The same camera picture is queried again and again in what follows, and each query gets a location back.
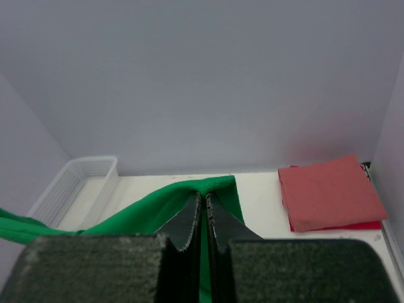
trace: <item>gray wall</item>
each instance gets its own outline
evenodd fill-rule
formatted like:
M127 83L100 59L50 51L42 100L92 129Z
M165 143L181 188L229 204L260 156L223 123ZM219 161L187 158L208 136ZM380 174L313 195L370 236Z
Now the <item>gray wall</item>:
M26 215L67 161L59 143L0 74L0 208ZM0 289L21 248L0 239Z
M2 0L0 71L71 157L121 174L370 160L401 0Z
M372 176L389 213L390 224L404 252L404 58L391 96Z

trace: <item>green cloth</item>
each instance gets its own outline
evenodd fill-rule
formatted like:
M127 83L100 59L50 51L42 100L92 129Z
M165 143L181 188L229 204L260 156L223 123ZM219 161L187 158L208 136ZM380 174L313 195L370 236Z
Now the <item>green cloth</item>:
M189 195L197 191L202 196L216 191L224 207L244 222L235 178L232 175L203 180L173 183L155 191L143 199L129 205L119 213L98 225L77 232L64 232L51 229L43 223L27 217L19 217L0 209L0 237L28 244L41 235L122 235L151 234L170 220L184 207ZM208 259L206 213L202 214L201 280L199 284L202 303L211 302Z

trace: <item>red cloth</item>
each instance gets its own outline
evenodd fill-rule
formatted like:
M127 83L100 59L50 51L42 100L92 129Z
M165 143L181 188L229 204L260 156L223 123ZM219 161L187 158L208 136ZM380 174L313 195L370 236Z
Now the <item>red cloth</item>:
M354 155L279 169L278 175L283 205L297 232L347 226L352 229L358 223L367 223L359 227L375 227L388 217Z
M295 229L289 221L290 231L294 232ZM315 229L315 230L335 230L335 229L349 229L349 230L381 230L381 222L367 222L367 223L357 223L346 226L336 226L336 227L326 227L325 229Z

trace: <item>white table surface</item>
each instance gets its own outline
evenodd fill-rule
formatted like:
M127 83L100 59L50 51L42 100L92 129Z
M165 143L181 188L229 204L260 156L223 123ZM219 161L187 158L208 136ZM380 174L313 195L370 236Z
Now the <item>white table surface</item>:
M174 182L203 179L225 174L210 175L156 175L120 177L99 222L147 194ZM239 192L242 214L246 225L256 234L267 239L358 239L368 243L380 256L391 278L400 301L404 302L404 291L400 274L394 266L383 233L380 230L332 230L322 232L295 233L289 230L288 217L282 205L282 196L277 172L234 174ZM97 188L90 184L88 188Z

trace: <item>white plastic basket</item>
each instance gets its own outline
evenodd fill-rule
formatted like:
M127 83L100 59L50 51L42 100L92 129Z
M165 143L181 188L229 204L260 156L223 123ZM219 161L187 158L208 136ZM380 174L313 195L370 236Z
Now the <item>white plastic basket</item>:
M84 220L78 228L87 229L94 226L100 218L111 194L118 182L116 157L86 157L69 161L49 184L32 209L28 217L32 217L56 228L74 204L86 182L92 177L104 177L99 192Z

